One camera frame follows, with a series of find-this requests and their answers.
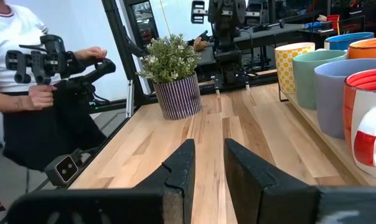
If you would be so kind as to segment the blue mug white handle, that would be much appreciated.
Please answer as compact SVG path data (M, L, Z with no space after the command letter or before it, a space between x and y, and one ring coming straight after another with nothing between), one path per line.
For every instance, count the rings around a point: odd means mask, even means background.
M347 50L348 46L360 40L372 39L375 34L373 32L355 32L350 34L336 35L328 37L324 41L326 50Z

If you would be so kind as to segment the potted plant striped pot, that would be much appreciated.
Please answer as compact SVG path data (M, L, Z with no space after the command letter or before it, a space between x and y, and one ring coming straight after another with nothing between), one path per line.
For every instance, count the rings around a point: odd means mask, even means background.
M141 57L140 77L152 81L154 91L165 119L177 120L201 111L197 62L200 54L182 34L154 39Z

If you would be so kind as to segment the greyish blue mug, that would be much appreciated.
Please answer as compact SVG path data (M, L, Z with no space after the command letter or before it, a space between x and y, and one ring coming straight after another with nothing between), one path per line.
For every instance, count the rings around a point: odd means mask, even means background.
M344 139L344 80L351 74L374 68L376 58L360 58L329 62L314 69L317 119L324 134Z

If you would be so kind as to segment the red and white mug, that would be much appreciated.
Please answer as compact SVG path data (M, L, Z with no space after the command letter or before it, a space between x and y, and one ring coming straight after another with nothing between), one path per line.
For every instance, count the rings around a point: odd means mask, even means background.
M376 68L345 79L343 122L356 166L376 178Z

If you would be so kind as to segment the white mug yellow dots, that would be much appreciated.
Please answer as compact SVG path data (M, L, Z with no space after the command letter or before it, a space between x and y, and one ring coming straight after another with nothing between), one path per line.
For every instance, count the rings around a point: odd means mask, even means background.
M315 51L315 46L314 42L298 42L275 48L275 62L281 92L288 94L296 93L293 58Z

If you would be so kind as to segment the person's forearm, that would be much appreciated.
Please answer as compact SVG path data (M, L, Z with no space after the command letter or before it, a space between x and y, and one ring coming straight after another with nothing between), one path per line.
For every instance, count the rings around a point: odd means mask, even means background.
M9 96L0 93L0 112L33 110L34 105L28 96Z

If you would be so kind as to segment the silver metal bracket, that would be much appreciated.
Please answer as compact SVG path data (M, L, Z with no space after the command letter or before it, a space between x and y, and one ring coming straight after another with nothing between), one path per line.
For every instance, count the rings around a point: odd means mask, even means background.
M126 97L126 118L132 117L134 113L134 81L128 81L128 92Z

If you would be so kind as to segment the person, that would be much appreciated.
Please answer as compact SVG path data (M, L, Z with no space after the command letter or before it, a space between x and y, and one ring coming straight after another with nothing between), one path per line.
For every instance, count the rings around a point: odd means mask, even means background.
M33 83L17 83L14 72L6 68L6 53L21 45L39 44L48 33L47 26L28 8L0 0L0 93L28 96ZM96 125L77 95L68 93L64 81L55 77L51 83L54 104L41 110L1 112L4 128L3 156L32 170L43 171L56 157L76 149L93 151L106 136Z

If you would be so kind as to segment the person's hand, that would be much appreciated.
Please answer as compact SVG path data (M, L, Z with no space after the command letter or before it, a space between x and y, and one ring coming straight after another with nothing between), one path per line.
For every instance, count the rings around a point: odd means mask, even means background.
M74 52L76 58L80 60L91 60L91 59L103 59L107 56L107 49L101 47L90 47L87 49L82 49Z
M53 85L35 85L28 91L27 108L29 110L41 110L54 104L53 92L57 88Z

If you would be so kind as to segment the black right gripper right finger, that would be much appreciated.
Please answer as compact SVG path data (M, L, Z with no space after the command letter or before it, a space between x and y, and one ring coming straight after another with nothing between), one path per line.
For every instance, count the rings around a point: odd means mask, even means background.
M318 191L233 139L224 142L227 184L238 224L315 224Z

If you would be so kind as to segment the grey desk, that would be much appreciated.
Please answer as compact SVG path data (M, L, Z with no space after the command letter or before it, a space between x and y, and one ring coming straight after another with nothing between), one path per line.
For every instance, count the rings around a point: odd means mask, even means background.
M303 24L285 24L284 28L272 27L270 30L262 30L253 32L252 29L241 30L240 36L234 38L235 45L243 52L247 49L253 49L266 45L274 45L281 42L287 42L293 36L294 32L304 30ZM213 43L200 53L200 60L197 62L198 66L216 64L216 59L213 54Z

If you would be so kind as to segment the orange mug white handle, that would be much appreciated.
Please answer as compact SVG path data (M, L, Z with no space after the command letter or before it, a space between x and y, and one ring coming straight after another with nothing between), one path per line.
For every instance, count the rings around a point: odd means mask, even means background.
M347 58L376 58L376 38L351 43L348 47Z

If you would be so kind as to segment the green faceted mug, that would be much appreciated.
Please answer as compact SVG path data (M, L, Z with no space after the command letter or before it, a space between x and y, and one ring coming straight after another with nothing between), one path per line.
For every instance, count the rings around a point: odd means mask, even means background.
M309 110L316 109L314 69L325 63L345 60L346 58L346 51L324 49L318 49L293 58L293 75L296 82L296 97L300 107Z

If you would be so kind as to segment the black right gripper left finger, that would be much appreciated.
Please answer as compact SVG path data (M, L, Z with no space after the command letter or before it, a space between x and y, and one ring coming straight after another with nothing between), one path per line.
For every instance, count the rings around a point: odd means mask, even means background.
M142 224L191 224L195 187L195 142L184 141L135 190L150 190L145 196L138 218Z

